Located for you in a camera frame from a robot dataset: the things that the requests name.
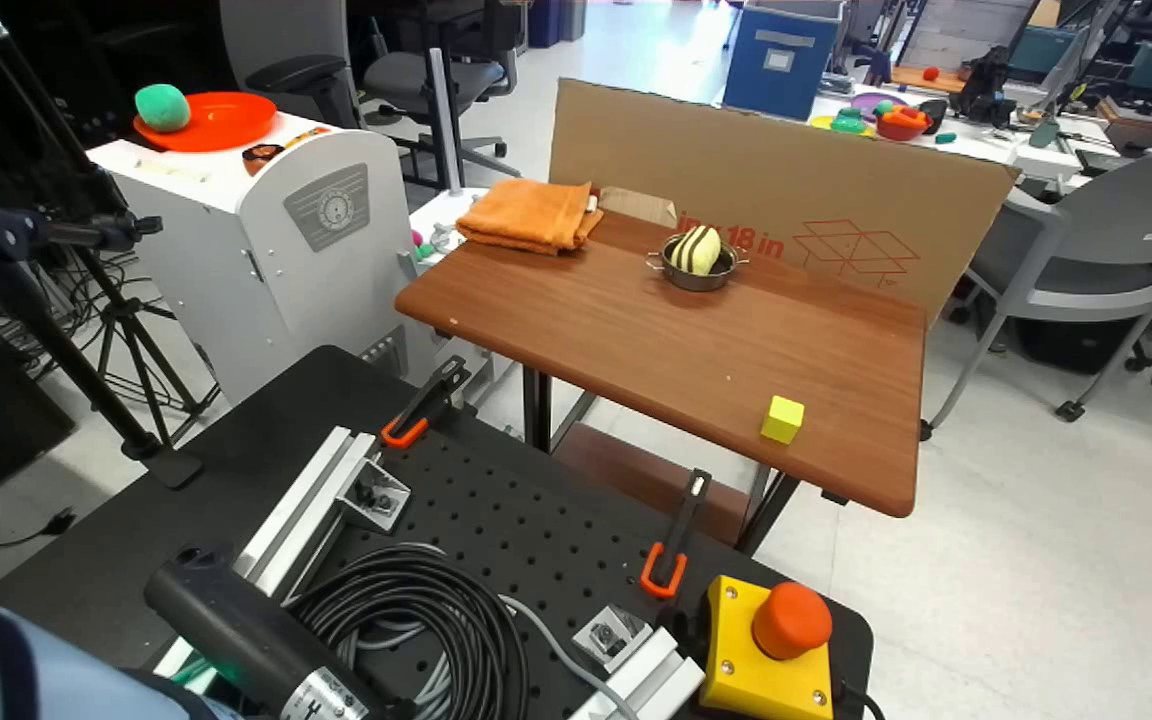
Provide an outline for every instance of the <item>office chair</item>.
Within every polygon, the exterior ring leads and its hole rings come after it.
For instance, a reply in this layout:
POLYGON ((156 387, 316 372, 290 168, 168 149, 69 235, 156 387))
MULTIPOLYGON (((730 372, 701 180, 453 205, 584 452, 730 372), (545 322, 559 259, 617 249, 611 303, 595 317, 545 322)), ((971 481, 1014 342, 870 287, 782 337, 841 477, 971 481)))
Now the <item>office chair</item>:
MULTIPOLYGON (((470 105, 487 96, 505 96, 516 84, 512 50, 501 36, 501 0, 484 0, 476 11, 448 17, 432 0, 419 0, 414 25, 425 45, 441 45, 448 57, 448 84, 453 84, 453 113, 465 115, 470 105)), ((425 54, 382 54, 369 64, 359 79, 362 96, 392 105, 397 113, 412 115, 414 123, 432 127, 432 84, 425 54)), ((414 158, 436 151, 429 135, 397 141, 406 149, 406 180, 432 186, 419 177, 414 158)), ((484 164, 505 177, 521 177, 516 168, 501 164, 508 143, 501 135, 459 135, 459 158, 484 164)))
POLYGON ((105 61, 124 84, 124 105, 132 113, 132 94, 139 84, 177 84, 183 94, 232 87, 214 0, 73 0, 82 25, 96 31, 105 61))
POLYGON ((284 113, 355 127, 343 0, 214 0, 232 77, 284 113))
POLYGON ((948 422, 1006 322, 1136 322, 1086 387, 1056 407, 1060 422, 1079 422, 1099 382, 1152 326, 1152 160, 1097 177, 1060 205, 1011 194, 969 278, 994 301, 994 313, 939 412, 925 422, 925 442, 948 422))
POLYGON ((876 25, 885 17, 889 0, 851 0, 845 17, 845 50, 851 57, 869 54, 876 45, 876 25))

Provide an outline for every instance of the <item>black pole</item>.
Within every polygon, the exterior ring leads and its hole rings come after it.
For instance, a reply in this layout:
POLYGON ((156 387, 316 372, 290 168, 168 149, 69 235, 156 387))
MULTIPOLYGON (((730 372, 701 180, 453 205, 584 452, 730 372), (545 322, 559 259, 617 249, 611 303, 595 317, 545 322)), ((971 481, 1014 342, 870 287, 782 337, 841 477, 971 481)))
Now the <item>black pole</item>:
POLYGON ((39 77, 27 67, 22 54, 16 50, 7 25, 0 25, 0 77, 13 84, 18 96, 22 113, 32 115, 39 141, 61 151, 69 164, 73 180, 78 186, 78 195, 93 210, 55 210, 65 220, 88 220, 93 213, 129 213, 129 200, 121 190, 88 160, 82 143, 73 135, 65 115, 55 113, 47 87, 39 77))
POLYGON ((553 417, 553 382, 535 368, 523 368, 523 443, 546 452, 546 417, 553 417))
POLYGON ((797 477, 771 471, 768 493, 759 497, 759 506, 753 508, 753 517, 736 537, 736 551, 753 558, 763 544, 763 537, 771 531, 797 489, 799 489, 797 477))

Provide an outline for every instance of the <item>black cable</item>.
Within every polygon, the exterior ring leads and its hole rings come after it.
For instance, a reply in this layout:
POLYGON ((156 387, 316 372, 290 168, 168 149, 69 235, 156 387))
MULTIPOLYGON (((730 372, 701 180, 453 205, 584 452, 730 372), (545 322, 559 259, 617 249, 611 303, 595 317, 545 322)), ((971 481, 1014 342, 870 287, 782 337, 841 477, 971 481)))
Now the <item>black cable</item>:
POLYGON ((870 720, 889 720, 880 700, 864 696, 864 709, 870 713, 870 720))
POLYGON ((18 550, 18 544, 32 544, 32 540, 39 540, 39 537, 65 537, 73 524, 77 524, 77 513, 65 508, 65 513, 55 513, 47 524, 39 524, 34 531, 0 540, 0 550, 18 550))
POLYGON ((870 700, 869 693, 851 693, 851 687, 835 687, 835 705, 851 705, 860 700, 860 709, 870 715, 870 720, 889 720, 880 700, 870 700))
MULTIPOLYGON (((113 285, 124 292, 132 279, 129 279, 129 264, 134 264, 134 257, 105 257, 105 269, 113 272, 113 285)), ((78 352, 93 350, 99 342, 99 301, 96 301, 96 279, 77 269, 77 259, 69 257, 61 269, 39 269, 55 292, 69 301, 69 313, 52 313, 55 326, 77 337, 82 326, 96 322, 96 334, 88 342, 77 342, 78 352)), ((0 313, 0 342, 7 350, 16 350, 22 356, 22 364, 34 364, 32 368, 32 382, 42 382, 52 372, 52 360, 42 360, 47 352, 32 342, 27 329, 18 329, 13 317, 0 313)))
POLYGON ((355 650, 359 635, 419 624, 448 656, 448 693, 436 713, 453 720, 523 720, 523 650, 505 603, 429 550, 392 550, 355 562, 341 576, 289 603, 323 645, 355 650))

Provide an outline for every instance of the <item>pegboard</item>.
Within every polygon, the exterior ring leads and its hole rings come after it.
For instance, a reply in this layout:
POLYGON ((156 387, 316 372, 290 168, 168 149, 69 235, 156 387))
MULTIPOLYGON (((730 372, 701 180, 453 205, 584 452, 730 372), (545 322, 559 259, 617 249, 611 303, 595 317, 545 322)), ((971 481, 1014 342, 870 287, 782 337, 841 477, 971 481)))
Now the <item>pegboard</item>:
MULTIPOLYGON (((604 603, 656 621, 656 603, 641 595, 637 571, 649 544, 667 531, 667 517, 620 497, 598 497, 554 468, 546 477, 521 471, 521 466, 501 468, 490 452, 470 452, 470 443, 445 437, 429 437, 412 452, 382 457, 382 468, 412 489, 397 531, 382 537, 362 522, 349 522, 307 586, 336 576, 341 568, 382 551, 397 540, 429 540, 487 592, 508 592, 530 603, 565 642, 566 656, 584 661, 588 668, 590 661, 570 650, 570 633, 604 603)), ((763 586, 777 582, 746 558, 693 537, 693 571, 679 595, 684 614, 697 616, 703 607, 701 595, 716 571, 736 571, 763 586)), ((528 621, 512 624, 528 661, 528 715, 554 720, 574 713, 590 687, 554 661, 528 621)), ((436 645, 412 642, 389 656, 370 656, 369 668, 375 668, 375 678, 382 678, 397 693, 412 696, 432 661, 436 645)))

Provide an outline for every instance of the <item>red knob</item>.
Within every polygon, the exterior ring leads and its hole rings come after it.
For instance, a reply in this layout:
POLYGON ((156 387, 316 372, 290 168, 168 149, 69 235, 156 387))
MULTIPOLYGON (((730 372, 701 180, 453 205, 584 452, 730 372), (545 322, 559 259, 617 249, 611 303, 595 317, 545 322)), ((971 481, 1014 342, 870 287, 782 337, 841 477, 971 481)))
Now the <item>red knob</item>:
POLYGON ((827 603, 805 586, 777 586, 763 607, 753 616, 753 642, 771 661, 792 661, 809 650, 827 645, 827 603))

